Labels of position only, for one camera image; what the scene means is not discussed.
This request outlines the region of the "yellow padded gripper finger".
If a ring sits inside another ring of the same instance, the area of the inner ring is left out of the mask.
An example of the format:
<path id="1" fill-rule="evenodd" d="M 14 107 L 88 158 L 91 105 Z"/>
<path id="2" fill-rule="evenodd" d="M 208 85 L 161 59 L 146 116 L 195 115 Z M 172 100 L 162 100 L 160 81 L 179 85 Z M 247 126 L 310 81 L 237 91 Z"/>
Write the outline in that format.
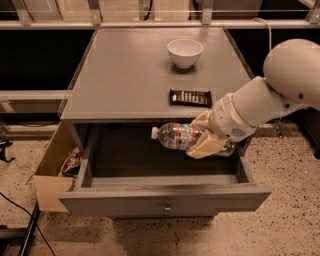
<path id="1" fill-rule="evenodd" d="M 206 130 L 210 128 L 209 125 L 209 117 L 210 117 L 210 110 L 206 110 L 199 114 L 192 122 L 191 125 L 197 129 Z"/>
<path id="2" fill-rule="evenodd" d="M 186 151 L 186 154 L 194 159 L 201 159 L 223 150 L 226 143 L 226 138 L 205 130 L 196 143 Z"/>

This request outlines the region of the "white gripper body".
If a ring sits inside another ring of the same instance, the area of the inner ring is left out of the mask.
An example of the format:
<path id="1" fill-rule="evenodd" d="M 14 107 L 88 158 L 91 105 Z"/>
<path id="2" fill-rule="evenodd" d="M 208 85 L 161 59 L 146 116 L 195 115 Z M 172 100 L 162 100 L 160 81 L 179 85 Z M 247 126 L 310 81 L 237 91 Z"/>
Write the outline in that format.
<path id="1" fill-rule="evenodd" d="M 210 130 L 231 142 L 240 142 L 256 132 L 238 114 L 233 102 L 233 94 L 228 93 L 219 99 L 209 115 Z"/>

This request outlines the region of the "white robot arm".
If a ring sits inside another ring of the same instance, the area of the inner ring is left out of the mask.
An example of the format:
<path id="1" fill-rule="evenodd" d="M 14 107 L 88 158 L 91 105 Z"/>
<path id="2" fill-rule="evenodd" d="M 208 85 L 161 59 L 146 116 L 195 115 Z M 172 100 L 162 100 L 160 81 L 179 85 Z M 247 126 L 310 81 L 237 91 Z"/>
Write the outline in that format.
<path id="1" fill-rule="evenodd" d="M 320 110 L 320 45 L 305 39 L 284 41 L 268 53 L 263 72 L 192 121 L 203 133 L 186 150 L 188 156 L 220 153 L 270 120 L 306 107 Z"/>

